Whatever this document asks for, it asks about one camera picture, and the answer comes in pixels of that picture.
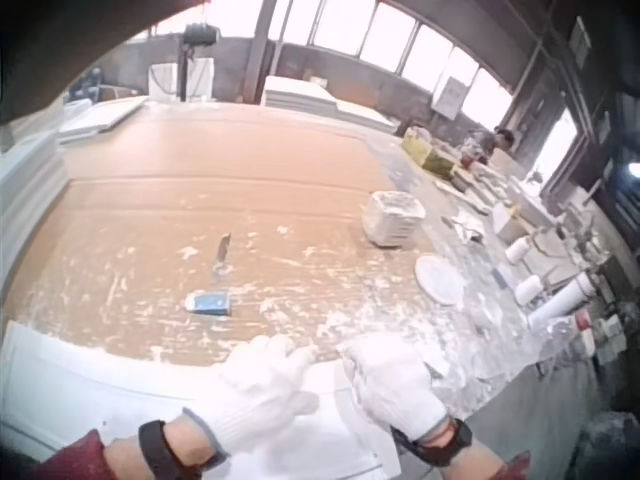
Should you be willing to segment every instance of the wrist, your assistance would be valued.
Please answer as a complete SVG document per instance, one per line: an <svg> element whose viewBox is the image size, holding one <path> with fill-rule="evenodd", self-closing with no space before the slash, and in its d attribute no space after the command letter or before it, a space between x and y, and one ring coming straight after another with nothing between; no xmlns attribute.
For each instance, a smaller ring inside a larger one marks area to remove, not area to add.
<svg viewBox="0 0 640 480"><path fill-rule="evenodd" d="M204 465L216 454L205 432L187 415L167 423L164 435L171 451L186 467Z"/></svg>
<svg viewBox="0 0 640 480"><path fill-rule="evenodd" d="M451 416L447 415L441 424L437 425L431 432L418 440L418 443L425 448L444 448L451 443L457 430L457 423Z"/></svg>

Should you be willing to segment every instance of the red sleeve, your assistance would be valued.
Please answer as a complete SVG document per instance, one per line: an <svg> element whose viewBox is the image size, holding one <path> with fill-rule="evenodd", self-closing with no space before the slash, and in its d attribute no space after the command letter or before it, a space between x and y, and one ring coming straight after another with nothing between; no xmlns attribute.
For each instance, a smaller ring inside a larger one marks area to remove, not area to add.
<svg viewBox="0 0 640 480"><path fill-rule="evenodd" d="M104 459L104 445L97 430L63 448L40 465L35 480L117 480Z"/></svg>

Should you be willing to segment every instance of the concrete floor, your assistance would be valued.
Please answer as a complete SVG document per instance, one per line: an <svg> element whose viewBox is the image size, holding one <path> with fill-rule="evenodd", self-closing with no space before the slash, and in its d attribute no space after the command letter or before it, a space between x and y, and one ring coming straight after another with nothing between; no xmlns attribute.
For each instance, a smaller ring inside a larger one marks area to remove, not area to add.
<svg viewBox="0 0 640 480"><path fill-rule="evenodd" d="M529 480L561 480L582 427L608 410L591 362L581 362L540 378L524 370L467 422L476 438L501 458L531 454ZM410 454L402 457L403 480L437 480L437 471Z"/></svg>

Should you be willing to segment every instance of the yellow container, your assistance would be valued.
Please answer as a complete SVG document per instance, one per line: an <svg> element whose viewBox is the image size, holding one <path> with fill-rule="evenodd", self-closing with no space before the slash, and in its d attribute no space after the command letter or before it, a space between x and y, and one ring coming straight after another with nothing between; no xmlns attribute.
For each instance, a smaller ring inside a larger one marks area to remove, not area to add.
<svg viewBox="0 0 640 480"><path fill-rule="evenodd" d="M457 163L456 158L420 138L415 130L411 128L407 130L402 139L402 148L423 169L445 180L453 176L452 170Z"/></svg>

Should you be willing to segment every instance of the hand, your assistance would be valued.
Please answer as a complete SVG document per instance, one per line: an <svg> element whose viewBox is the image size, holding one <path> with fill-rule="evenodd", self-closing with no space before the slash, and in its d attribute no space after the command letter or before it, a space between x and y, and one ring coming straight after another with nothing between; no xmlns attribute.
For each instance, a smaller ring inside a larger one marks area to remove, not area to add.
<svg viewBox="0 0 640 480"><path fill-rule="evenodd" d="M215 368L211 393L189 405L228 454L246 451L318 408L318 396L300 391L315 347L295 349L283 335L258 336L233 349Z"/></svg>
<svg viewBox="0 0 640 480"><path fill-rule="evenodd" d="M347 377L372 417L415 441L436 434L448 419L431 391L431 375L413 347L392 334L356 338L342 352Z"/></svg>

